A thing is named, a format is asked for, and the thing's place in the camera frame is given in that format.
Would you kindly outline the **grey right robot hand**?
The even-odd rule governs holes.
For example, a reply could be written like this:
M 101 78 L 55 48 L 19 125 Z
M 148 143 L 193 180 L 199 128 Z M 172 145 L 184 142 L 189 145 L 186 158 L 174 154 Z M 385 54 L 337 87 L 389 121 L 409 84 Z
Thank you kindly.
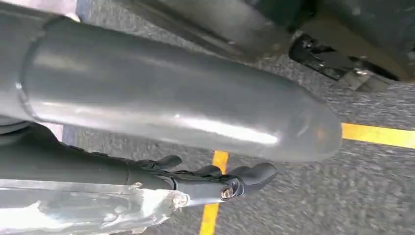
M 262 158 L 221 174 L 168 172 L 179 157 L 132 161 L 60 143 L 43 122 Z M 339 119 L 275 74 L 168 44 L 0 4 L 0 176 L 178 190 L 188 205 L 260 190 L 273 162 L 341 147 Z

